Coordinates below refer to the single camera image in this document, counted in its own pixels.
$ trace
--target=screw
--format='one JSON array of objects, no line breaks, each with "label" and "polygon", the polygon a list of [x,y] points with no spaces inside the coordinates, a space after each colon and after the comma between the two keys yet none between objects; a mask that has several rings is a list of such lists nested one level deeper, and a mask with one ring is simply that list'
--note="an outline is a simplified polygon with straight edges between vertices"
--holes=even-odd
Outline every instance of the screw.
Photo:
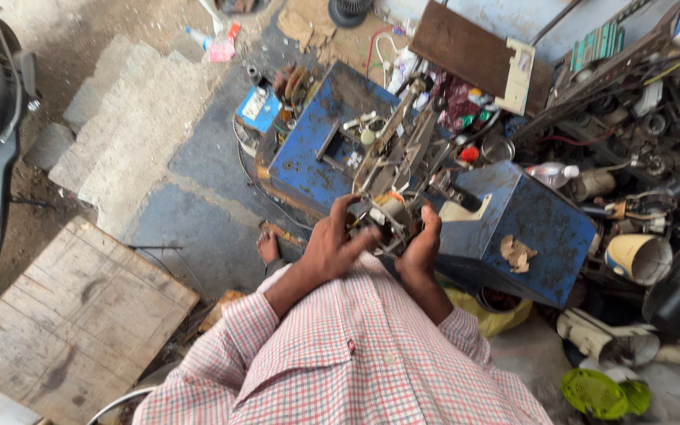
[{"label": "screw", "polygon": [[28,102],[28,111],[30,112],[38,111],[40,107],[41,101],[38,99],[33,99],[32,101]]}]

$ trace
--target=crumpled paper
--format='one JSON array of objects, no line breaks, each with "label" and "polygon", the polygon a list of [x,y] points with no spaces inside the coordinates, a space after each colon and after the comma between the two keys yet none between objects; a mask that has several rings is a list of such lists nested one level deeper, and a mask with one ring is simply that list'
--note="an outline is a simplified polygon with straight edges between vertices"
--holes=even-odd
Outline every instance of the crumpled paper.
[{"label": "crumpled paper", "polygon": [[513,235],[508,235],[500,242],[500,253],[513,266],[511,272],[526,273],[529,271],[529,259],[536,255],[536,251],[513,240]]},{"label": "crumpled paper", "polygon": [[229,62],[235,56],[235,37],[240,31],[240,24],[233,22],[227,38],[209,46],[209,62]]}]

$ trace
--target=orange object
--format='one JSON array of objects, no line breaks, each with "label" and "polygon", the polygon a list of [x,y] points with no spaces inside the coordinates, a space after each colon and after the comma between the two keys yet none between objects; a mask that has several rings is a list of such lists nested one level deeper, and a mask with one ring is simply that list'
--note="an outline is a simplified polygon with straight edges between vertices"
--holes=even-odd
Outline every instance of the orange object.
[{"label": "orange object", "polygon": [[465,148],[464,150],[461,150],[461,160],[464,162],[471,162],[479,157],[479,150],[471,146],[470,148]]}]

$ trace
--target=wooden plank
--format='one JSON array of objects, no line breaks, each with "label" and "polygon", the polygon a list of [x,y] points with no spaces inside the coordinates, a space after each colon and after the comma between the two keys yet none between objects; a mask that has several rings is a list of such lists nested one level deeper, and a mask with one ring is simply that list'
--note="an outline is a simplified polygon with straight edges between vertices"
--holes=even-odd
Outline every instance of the wooden plank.
[{"label": "wooden plank", "polygon": [[[505,40],[446,6],[430,0],[408,48],[479,89],[505,97],[510,60],[515,51],[505,46]],[[545,108],[552,75],[552,67],[534,60],[528,114],[536,115]]]},{"label": "wooden plank", "polygon": [[125,393],[198,295],[77,218],[0,299],[0,391],[57,423]]}]

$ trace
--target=checkered shirt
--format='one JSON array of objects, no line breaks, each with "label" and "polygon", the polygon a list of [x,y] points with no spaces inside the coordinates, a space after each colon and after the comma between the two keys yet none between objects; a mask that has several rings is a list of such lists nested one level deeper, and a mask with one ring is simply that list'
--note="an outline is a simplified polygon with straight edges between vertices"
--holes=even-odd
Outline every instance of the checkered shirt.
[{"label": "checkered shirt", "polygon": [[280,323],[263,293],[288,267],[224,309],[134,423],[551,423],[473,315],[435,326],[364,253]]}]

